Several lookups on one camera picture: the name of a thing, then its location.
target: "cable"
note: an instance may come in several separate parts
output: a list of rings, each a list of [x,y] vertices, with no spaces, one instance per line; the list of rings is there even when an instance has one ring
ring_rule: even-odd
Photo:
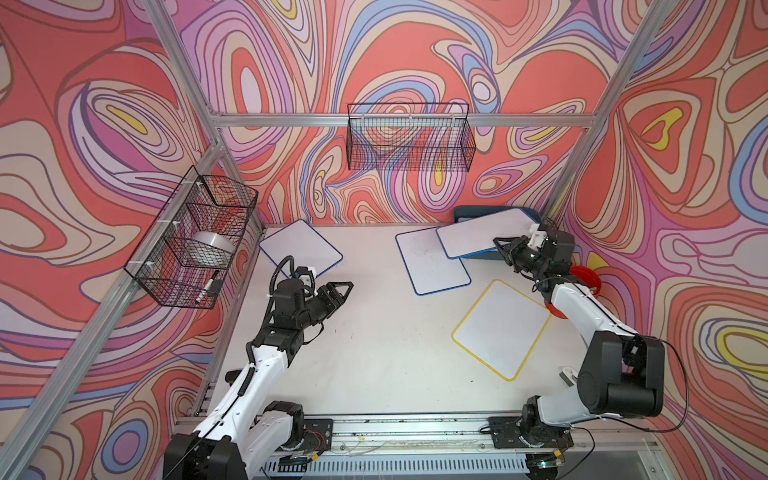
[[[315,294],[315,274],[310,270],[310,294],[307,298],[314,296]]]
[[[273,316],[275,316],[275,312],[272,311],[272,305],[274,305],[275,301],[270,297],[270,301],[266,304],[266,312],[264,312],[264,320],[261,321],[261,327],[259,328],[259,331],[264,329],[267,325],[270,324],[270,320]]]
[[[307,340],[306,342],[302,343],[302,345],[309,345],[310,343],[314,342],[317,337],[320,336],[320,333],[323,333],[323,330],[326,329],[325,322],[320,322],[320,331],[315,335],[311,340]]]
[[[350,457],[356,457],[358,455],[365,455],[366,453],[370,453],[370,452],[373,452],[374,450],[378,450],[378,449],[382,448],[384,445],[389,443],[389,440],[385,441],[385,442],[382,442],[382,444],[377,446],[377,447],[373,447],[372,449],[365,450],[364,452],[352,453],[352,451],[354,449],[356,449],[357,447],[359,447],[361,443],[362,443],[362,441],[361,442],[357,442],[357,445],[353,446],[352,448],[348,448],[344,442],[341,442],[343,448],[346,451],[345,452],[337,452],[335,450],[331,450],[331,452],[333,452],[333,453],[335,453],[337,455],[347,455],[347,456],[350,456]]]
[[[253,356],[253,342],[245,344],[245,354],[248,356],[248,363],[256,363],[256,357]]]
[[[266,480],[272,480],[272,477],[270,477],[270,474],[266,473],[266,470],[264,470],[264,467],[261,467],[261,472],[266,477]]]
[[[671,427],[669,429],[661,429],[661,430],[646,429],[644,427],[638,427],[637,425],[632,425],[631,423],[625,422],[622,419],[615,419],[613,417],[601,417],[601,418],[602,419],[614,420],[614,421],[619,422],[619,423],[624,423],[625,425],[629,425],[633,429],[638,429],[638,430],[641,430],[643,432],[649,432],[649,433],[671,433],[671,432],[674,432],[674,431],[680,429],[680,427],[683,426],[683,424],[685,423],[685,420],[688,418],[688,406],[689,406],[688,400],[689,400],[690,392],[689,392],[689,389],[688,389],[688,374],[685,371],[685,365],[683,365],[683,359],[680,357],[680,354],[677,352],[677,349],[674,348],[674,345],[672,345],[668,341],[662,340],[662,339],[658,339],[658,338],[655,338],[655,337],[652,337],[652,336],[645,336],[645,335],[639,335],[639,334],[637,336],[640,336],[640,337],[643,337],[643,338],[647,338],[647,339],[654,339],[654,340],[658,340],[659,342],[666,343],[667,346],[669,346],[672,349],[672,351],[674,352],[674,355],[677,357],[677,362],[680,364],[680,369],[683,371],[683,384],[685,385],[685,410],[683,411],[683,417],[680,419],[680,422],[678,422],[677,425],[675,425],[674,427]]]
[[[275,282],[277,281],[277,277],[280,276],[280,271],[283,269],[286,263],[290,265],[290,278],[293,278],[293,274],[296,272],[293,265],[293,256],[288,255],[287,257],[283,258],[280,263],[277,264],[277,268],[272,274],[272,278],[270,278],[270,295],[275,293]]]
[[[639,426],[633,425],[633,424],[631,424],[629,422],[625,422],[622,419],[615,419],[614,417],[600,417],[600,418],[601,419],[606,419],[606,420],[614,420],[615,422],[619,422],[619,423],[624,423],[625,425],[629,425],[633,429],[641,430],[642,432],[648,432],[648,433],[671,433],[671,432],[675,432],[676,430],[680,429],[680,427],[682,427],[683,424],[685,423],[685,420],[688,418],[688,409],[689,409],[689,402],[688,401],[689,401],[689,398],[690,398],[690,392],[689,392],[689,387],[688,387],[688,372],[685,369],[685,365],[683,364],[683,359],[680,357],[680,354],[677,352],[677,349],[674,347],[674,345],[672,345],[671,343],[669,343],[668,341],[666,341],[664,339],[659,339],[659,338],[656,338],[655,336],[641,335],[640,333],[633,332],[633,331],[625,328],[624,324],[614,320],[613,316],[609,312],[607,312],[605,310],[605,307],[603,307],[597,300],[595,300],[594,298],[590,298],[589,296],[584,296],[584,298],[590,300],[592,303],[595,304],[595,306],[597,306],[600,310],[602,310],[603,313],[606,313],[608,319],[618,329],[628,333],[631,336],[639,336],[642,339],[651,339],[651,340],[656,340],[658,342],[662,342],[662,343],[667,344],[667,346],[669,346],[672,349],[672,351],[674,352],[674,355],[677,357],[677,363],[680,364],[680,370],[682,370],[682,372],[683,372],[683,384],[685,385],[685,410],[683,411],[683,416],[682,416],[682,418],[680,418],[680,421],[677,423],[677,425],[675,425],[674,427],[671,427],[669,429],[661,429],[661,430],[646,429],[644,427],[639,427]]]
[[[589,434],[589,438],[590,438],[590,439],[592,439],[592,448],[591,448],[591,449],[589,449],[589,452],[587,452],[587,454],[586,454],[586,455],[585,455],[585,456],[584,456],[584,457],[583,457],[581,460],[579,460],[578,462],[576,462],[576,465],[574,465],[574,467],[573,467],[573,468],[571,468],[570,470],[568,470],[567,472],[565,472],[565,473],[563,474],[563,476],[561,476],[561,477],[558,477],[558,480],[562,480],[563,478],[565,478],[565,477],[569,476],[571,473],[573,473],[573,471],[574,471],[576,468],[578,468],[578,466],[579,466],[579,465],[581,465],[582,463],[584,463],[584,460],[586,460],[586,459],[589,457],[589,455],[591,455],[591,454],[592,454],[592,452],[594,452],[594,447],[596,446],[596,445],[595,445],[595,443],[594,443],[594,436],[592,436],[592,432],[590,432],[589,430],[585,429],[584,427],[573,427],[573,426],[572,426],[572,427],[571,427],[571,430],[573,430],[573,429],[584,430],[586,433],[588,433],[588,434]]]
[[[325,438],[325,437],[323,437],[322,435],[320,435],[320,433],[319,433],[319,432],[315,432],[314,430],[309,430],[309,429],[307,429],[307,431],[308,431],[309,433],[313,434],[314,436],[316,436],[316,437],[317,437],[319,440],[323,440],[323,448],[324,448],[324,449],[328,449],[328,442],[326,442],[326,438]]]
[[[197,440],[197,442],[195,442],[195,444],[194,444],[194,445],[192,445],[192,446],[191,446],[191,447],[190,447],[190,448],[189,448],[189,449],[188,449],[188,450],[187,450],[187,451],[186,451],[186,452],[185,452],[185,453],[184,453],[184,454],[181,456],[181,458],[179,458],[179,461],[178,461],[178,462],[176,462],[176,465],[174,465],[174,466],[173,466],[173,467],[172,467],[170,470],[168,470],[168,473],[167,473],[167,474],[166,474],[166,475],[163,477],[163,480],[168,480],[168,477],[170,477],[170,474],[174,472],[174,470],[176,469],[176,467],[178,467],[179,465],[181,465],[181,463],[184,461],[184,459],[187,457],[187,455],[189,455],[190,453],[194,452],[194,449],[196,449],[196,448],[198,447],[198,445],[199,445],[200,443],[202,443],[202,442],[203,442],[203,440],[204,440],[204,439],[205,439],[205,438],[206,438],[206,437],[207,437],[207,436],[208,436],[208,435],[209,435],[209,434],[210,434],[210,433],[211,433],[211,432],[212,432],[212,431],[213,431],[213,430],[214,430],[216,427],[218,427],[218,426],[219,426],[219,422],[221,422],[221,419],[222,419],[222,418],[224,418],[225,416],[227,416],[227,413],[229,413],[229,412],[230,412],[230,410],[231,410],[231,409],[232,409],[232,407],[235,405],[235,403],[237,403],[237,400],[238,400],[239,398],[240,398],[240,396],[237,396],[237,397],[235,397],[235,400],[234,400],[234,401],[233,401],[233,402],[230,404],[230,406],[227,408],[226,412],[222,413],[222,414],[221,414],[221,416],[219,417],[219,419],[218,419],[216,422],[214,422],[214,425],[213,425],[212,427],[210,427],[210,430],[208,430],[207,432],[205,432],[205,435],[201,436],[201,437],[200,437],[200,438]]]
[[[544,282],[548,282],[549,280],[555,280],[557,278],[562,278],[564,283],[570,283],[572,285],[575,285],[575,283],[571,282],[567,278],[563,278],[562,276],[548,276],[547,278],[541,279],[538,282],[534,283],[531,287],[531,293],[536,293],[538,291],[538,286]]]

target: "black mounting plate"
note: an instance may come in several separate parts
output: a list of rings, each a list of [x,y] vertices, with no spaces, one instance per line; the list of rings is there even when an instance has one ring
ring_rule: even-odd
[[[517,422],[520,417],[490,417],[488,418],[488,430],[490,430],[495,449],[531,449],[527,443],[520,439],[520,429]],[[540,449],[569,449],[574,446],[574,440],[570,432],[566,432],[557,441],[549,440]]]
[[[326,450],[331,449],[333,439],[333,420],[332,419],[304,419],[304,439],[298,451],[309,454],[317,452],[321,455]]]

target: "red object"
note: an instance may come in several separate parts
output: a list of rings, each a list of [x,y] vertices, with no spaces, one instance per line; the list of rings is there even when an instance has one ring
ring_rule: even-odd
[[[569,272],[571,275],[576,276],[581,280],[581,282],[592,291],[592,295],[597,296],[603,289],[603,280],[600,280],[600,276],[598,276],[594,270],[585,266],[572,266]],[[567,319],[565,314],[556,309],[551,303],[547,303],[547,310],[557,318]]]

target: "white table surface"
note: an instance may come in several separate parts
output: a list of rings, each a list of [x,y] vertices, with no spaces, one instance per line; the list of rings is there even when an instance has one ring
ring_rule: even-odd
[[[453,330],[495,279],[539,303],[544,300],[540,293],[530,293],[530,280],[504,262],[470,259],[463,260],[470,285],[417,296],[395,235],[423,228],[317,227],[344,256],[319,284],[352,281],[355,287],[326,321],[323,334],[301,348],[266,403],[301,403],[307,415],[496,412],[519,410],[530,396],[566,388],[558,376],[560,368],[578,371],[586,352],[578,331],[566,319],[550,319],[513,382],[453,342]],[[247,361],[245,343],[261,324],[273,271],[266,255],[259,255],[211,408],[229,388],[224,374]],[[308,329],[305,337],[311,339],[318,329]]]

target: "black cable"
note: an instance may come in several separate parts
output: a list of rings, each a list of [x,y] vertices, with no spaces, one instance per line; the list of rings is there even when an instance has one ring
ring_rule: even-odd
[[[259,328],[259,331],[269,325],[270,320],[273,316],[275,316],[275,312],[272,311],[272,305],[274,305],[274,303],[275,301],[272,299],[272,297],[270,297],[270,301],[266,303],[266,312],[264,312],[264,320],[261,321],[261,327]]]
[[[272,274],[272,278],[270,278],[270,295],[275,293],[275,282],[277,281],[277,277],[280,276],[280,271],[283,269],[283,267],[288,263],[290,265],[290,278],[293,278],[293,274],[296,273],[296,270],[293,266],[293,255],[288,255],[287,257],[283,258],[280,263],[277,264],[277,268],[275,269],[275,272]]]
[[[582,463],[584,463],[584,460],[586,460],[586,459],[589,457],[589,455],[591,455],[591,454],[592,454],[592,452],[594,452],[595,443],[594,443],[594,436],[592,436],[592,432],[590,432],[589,430],[585,429],[584,427],[571,427],[571,430],[573,430],[573,429],[584,430],[586,433],[588,433],[588,434],[589,434],[589,438],[590,438],[590,439],[592,439],[592,448],[591,448],[591,449],[589,449],[589,452],[587,452],[587,454],[586,454],[586,455],[585,455],[585,456],[584,456],[584,457],[583,457],[581,460],[579,460],[578,462],[576,462],[576,465],[574,465],[574,467],[573,467],[573,468],[571,468],[570,470],[568,470],[567,472],[565,472],[565,473],[563,474],[563,476],[561,476],[561,477],[558,477],[558,480],[561,480],[562,478],[565,478],[565,477],[569,476],[571,473],[573,473],[573,471],[574,471],[576,468],[578,468],[578,466],[579,466],[579,465],[581,465]]]
[[[538,283],[543,282],[543,281],[544,280],[539,280],[536,284],[534,284],[534,286],[536,286]],[[565,281],[567,283],[570,283],[571,285],[574,285],[574,286],[576,286],[578,288],[576,283],[573,283],[570,280],[565,280]],[[589,296],[586,296],[585,298],[589,299],[592,303],[594,303],[594,305],[597,308],[599,308],[600,310],[602,310],[603,313],[610,313],[610,312],[607,312],[605,307],[603,307],[597,300],[595,300],[593,298],[590,298]],[[640,333],[633,332],[631,330],[626,329],[622,323],[619,323],[616,320],[614,320],[612,315],[607,315],[607,317],[618,329],[626,332],[627,334],[629,334],[631,336],[639,336],[640,338],[643,338],[643,339],[658,340],[659,342],[667,344],[667,346],[669,346],[672,349],[672,351],[674,352],[674,355],[677,357],[677,363],[680,364],[680,370],[682,370],[682,372],[683,372],[683,384],[685,385],[685,410],[683,411],[683,417],[680,419],[680,421],[677,423],[677,425],[675,425],[674,427],[671,427],[669,429],[661,429],[661,430],[646,429],[644,427],[639,427],[639,426],[633,425],[633,424],[631,424],[629,422],[625,422],[622,419],[615,419],[613,417],[600,417],[600,418],[614,420],[614,421],[619,422],[619,423],[624,423],[625,425],[629,425],[633,429],[641,430],[642,432],[648,432],[648,433],[672,433],[672,432],[677,431],[678,429],[680,429],[680,427],[683,426],[683,424],[685,423],[685,420],[688,418],[688,409],[689,409],[689,403],[688,402],[689,402],[689,398],[690,398],[690,392],[689,392],[689,387],[688,387],[688,373],[687,373],[687,371],[685,369],[685,365],[683,364],[683,359],[680,357],[680,354],[677,352],[677,349],[674,347],[674,345],[672,345],[671,343],[669,343],[668,341],[666,341],[664,339],[659,339],[659,338],[656,338],[655,336],[641,335]]]
[[[240,395],[238,395],[237,397],[235,397],[235,400],[234,400],[234,401],[233,401],[233,402],[230,404],[230,406],[229,406],[229,408],[227,408],[226,412],[222,413],[222,414],[221,414],[221,416],[219,417],[219,419],[218,419],[216,422],[214,422],[214,426],[210,427],[210,430],[208,430],[207,432],[205,432],[205,435],[201,436],[201,437],[200,437],[200,438],[197,440],[197,442],[195,442],[195,444],[194,444],[194,445],[192,445],[192,446],[191,446],[191,447],[190,447],[190,448],[189,448],[189,449],[188,449],[188,450],[187,450],[187,451],[186,451],[186,452],[185,452],[185,453],[184,453],[184,454],[181,456],[181,458],[179,458],[179,461],[178,461],[178,462],[176,462],[176,465],[174,465],[174,466],[173,466],[173,467],[172,467],[170,470],[168,470],[168,473],[167,473],[167,474],[166,474],[166,475],[163,477],[163,480],[168,480],[168,477],[170,477],[170,474],[171,474],[171,473],[173,473],[173,472],[174,472],[174,470],[175,470],[175,469],[176,469],[176,468],[177,468],[179,465],[181,465],[181,463],[184,461],[184,459],[187,457],[187,455],[189,455],[190,453],[194,452],[194,449],[196,449],[196,448],[198,447],[198,445],[199,445],[200,443],[202,443],[202,442],[203,442],[203,440],[204,440],[204,439],[205,439],[205,438],[206,438],[206,437],[207,437],[207,436],[208,436],[208,435],[209,435],[209,434],[210,434],[210,433],[211,433],[211,432],[212,432],[212,431],[213,431],[213,430],[214,430],[216,427],[218,427],[218,426],[219,426],[219,422],[221,422],[221,419],[222,419],[222,418],[224,418],[225,416],[227,416],[227,413],[229,413],[229,412],[230,412],[230,410],[231,410],[231,409],[232,409],[232,407],[235,405],[235,403],[237,403],[237,400],[238,400],[239,398],[240,398]]]
[[[248,363],[256,363],[256,357],[253,356],[253,342],[245,344],[245,354],[248,355]]]
[[[543,280],[539,280],[538,282],[534,283],[531,287],[531,293],[538,292],[538,286],[541,285],[544,282],[548,282],[549,280],[554,280],[556,278],[562,278],[561,276],[548,276],[547,278],[544,278]],[[568,283],[573,283],[568,279],[564,279]]]
[[[541,219],[541,224],[544,225],[545,227],[552,227],[555,230],[557,230],[557,228],[558,228],[558,224],[554,220],[552,220],[552,217],[544,217],[544,218],[542,218]]]
[[[662,340],[662,339],[658,339],[658,338],[653,337],[653,336],[645,336],[645,335],[639,335],[639,334],[637,336],[642,337],[642,338],[647,338],[647,339],[654,339],[654,340],[658,340],[659,342],[666,343],[667,346],[669,346],[672,349],[672,351],[674,352],[674,355],[677,357],[677,362],[680,364],[680,369],[683,371],[683,384],[685,385],[685,410],[683,411],[683,417],[680,419],[680,421],[674,427],[671,427],[669,429],[662,429],[662,430],[646,429],[644,427],[639,427],[637,425],[632,425],[631,423],[625,422],[622,419],[615,419],[613,417],[601,417],[601,418],[609,419],[609,420],[614,420],[614,421],[619,422],[619,423],[624,423],[625,425],[629,425],[633,429],[638,429],[638,430],[641,430],[643,432],[649,432],[649,433],[671,433],[671,432],[674,432],[674,431],[680,429],[680,427],[683,426],[683,424],[685,423],[685,420],[688,418],[688,406],[689,406],[689,394],[690,394],[690,392],[688,390],[688,374],[685,371],[685,365],[683,365],[683,359],[680,357],[680,354],[677,352],[677,349],[674,348],[674,345],[672,345],[668,341]]]
[[[266,477],[266,480],[272,480],[272,477],[270,477],[270,474],[266,473],[266,470],[264,470],[264,467],[261,467],[261,472]]]
[[[315,274],[312,273],[312,270],[310,270],[310,284],[311,284],[310,296],[313,296],[315,294]]]
[[[323,330],[325,329],[326,329],[325,322],[320,322],[320,331],[317,333],[317,335],[315,335],[311,340],[302,343],[302,345],[309,345],[310,343],[314,342],[315,339],[320,336],[320,333],[323,333]]]

